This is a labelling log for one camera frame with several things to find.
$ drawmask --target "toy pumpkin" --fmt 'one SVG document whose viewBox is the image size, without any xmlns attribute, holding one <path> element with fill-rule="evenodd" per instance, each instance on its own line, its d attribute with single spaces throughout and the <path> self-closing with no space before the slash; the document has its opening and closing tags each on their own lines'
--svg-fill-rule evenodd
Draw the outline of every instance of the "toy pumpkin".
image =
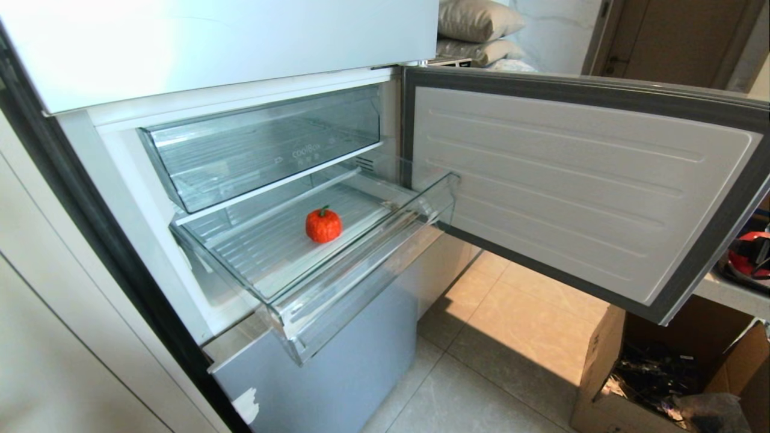
<svg viewBox="0 0 770 433">
<path fill-rule="evenodd" d="M 329 242 L 342 233 L 342 220 L 326 205 L 307 215 L 305 233 L 310 239 L 318 243 Z"/>
</svg>

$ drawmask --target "tiled floor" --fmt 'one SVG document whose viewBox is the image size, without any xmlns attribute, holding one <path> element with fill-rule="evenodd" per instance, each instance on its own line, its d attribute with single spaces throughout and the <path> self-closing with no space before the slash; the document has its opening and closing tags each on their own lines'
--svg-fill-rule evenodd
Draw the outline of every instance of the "tiled floor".
<svg viewBox="0 0 770 433">
<path fill-rule="evenodd" d="M 363 433 L 564 433 L 607 304 L 484 252 L 417 325 Z"/>
</svg>

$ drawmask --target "white refrigerator door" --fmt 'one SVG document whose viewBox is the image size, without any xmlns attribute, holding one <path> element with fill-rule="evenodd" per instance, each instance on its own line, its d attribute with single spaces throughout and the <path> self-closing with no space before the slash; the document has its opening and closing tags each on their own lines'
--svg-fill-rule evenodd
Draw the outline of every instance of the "white refrigerator door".
<svg viewBox="0 0 770 433">
<path fill-rule="evenodd" d="M 639 82 L 406 72 L 407 157 L 449 233 L 667 323 L 770 182 L 768 103 Z"/>
<path fill-rule="evenodd" d="M 438 0 L 44 2 L 0 11 L 49 113 L 435 56 Z"/>
</svg>

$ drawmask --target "pillow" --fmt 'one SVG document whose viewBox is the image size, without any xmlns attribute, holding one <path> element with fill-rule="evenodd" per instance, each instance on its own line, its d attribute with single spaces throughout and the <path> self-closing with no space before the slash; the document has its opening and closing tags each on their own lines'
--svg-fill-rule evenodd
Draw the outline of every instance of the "pillow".
<svg viewBox="0 0 770 433">
<path fill-rule="evenodd" d="M 524 57 L 521 48 L 507 39 L 498 39 L 485 44 L 474 44 L 456 39 L 439 39 L 436 44 L 436 54 L 450 57 L 470 57 L 470 65 L 476 68 L 483 68 L 503 57 L 506 59 Z"/>
<path fill-rule="evenodd" d="M 438 9 L 438 32 L 452 39 L 489 42 L 524 27 L 518 12 L 492 0 L 449 0 Z"/>
</svg>

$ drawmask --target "refrigerator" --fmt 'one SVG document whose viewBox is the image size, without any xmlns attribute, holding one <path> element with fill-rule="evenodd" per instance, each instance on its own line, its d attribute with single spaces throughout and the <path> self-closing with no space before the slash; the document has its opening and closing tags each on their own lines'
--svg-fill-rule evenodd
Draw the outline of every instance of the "refrigerator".
<svg viewBox="0 0 770 433">
<path fill-rule="evenodd" d="M 770 189 L 767 102 L 424 67 L 437 2 L 253 3 L 0 15 L 29 153 L 234 431 L 358 431 L 480 249 L 666 324 Z"/>
</svg>

